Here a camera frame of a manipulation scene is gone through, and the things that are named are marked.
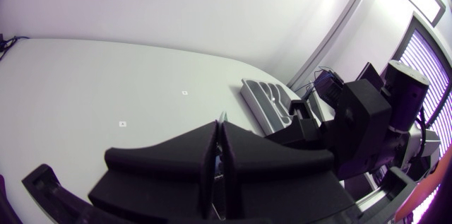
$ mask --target window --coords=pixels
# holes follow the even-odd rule
[[[425,119],[428,121],[427,128],[434,130],[441,139],[439,150],[442,157],[452,139],[451,65],[436,41],[415,17],[393,59],[420,71],[430,80],[424,100]],[[428,209],[436,190],[413,211],[416,223]]]

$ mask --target gray tray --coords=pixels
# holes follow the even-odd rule
[[[290,97],[276,83],[242,79],[240,93],[251,108],[265,135],[284,129],[292,123]]]

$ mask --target black cable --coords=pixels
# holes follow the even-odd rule
[[[14,36],[9,40],[4,40],[0,42],[0,50],[3,52],[3,55],[0,57],[0,61],[5,57],[6,53],[14,46],[14,44],[20,39],[29,39],[26,36]]]
[[[415,163],[418,160],[420,160],[422,154],[424,153],[424,148],[425,148],[425,141],[427,140],[427,129],[425,127],[425,114],[424,114],[424,107],[421,107],[421,120],[419,120],[418,118],[416,118],[416,122],[421,126],[421,130],[422,130],[422,142],[421,142],[421,149],[419,150],[419,153],[411,159],[411,163]]]

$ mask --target white wall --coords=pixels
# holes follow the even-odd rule
[[[5,37],[109,40],[230,57],[288,82],[349,0],[0,0]]]
[[[429,28],[450,58],[452,12],[447,0],[443,2],[447,6],[445,14],[435,28]],[[319,65],[333,68],[345,81],[355,80],[368,61],[378,72],[383,71],[397,50],[413,12],[421,15],[408,0],[362,0]]]

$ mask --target white table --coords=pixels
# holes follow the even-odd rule
[[[263,135],[239,93],[242,78],[281,84],[243,62],[205,54],[21,40],[0,62],[0,174],[8,200],[24,223],[49,223],[21,183],[40,164],[89,201],[107,171],[108,148],[152,146],[218,119],[222,111],[230,122]]]

